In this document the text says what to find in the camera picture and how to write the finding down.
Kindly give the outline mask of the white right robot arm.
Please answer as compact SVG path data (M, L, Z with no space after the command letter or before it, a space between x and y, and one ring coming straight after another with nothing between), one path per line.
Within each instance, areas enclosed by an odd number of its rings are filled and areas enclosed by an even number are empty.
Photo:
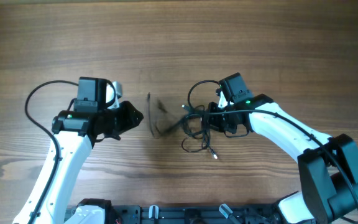
M248 131L266 137L298 164L301 191L284 197L286 223L332 223L358 211L358 147L348 135L332 137L296 120L265 95L220 108L211 103L208 123L220 132Z

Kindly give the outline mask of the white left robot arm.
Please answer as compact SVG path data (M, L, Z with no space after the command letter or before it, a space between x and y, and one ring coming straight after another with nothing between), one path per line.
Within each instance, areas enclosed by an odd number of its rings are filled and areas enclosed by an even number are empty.
M98 135L120 140L137 127L143 114L129 101L95 113L61 111L52 122L46 160L32 192L14 223L63 223L79 171Z

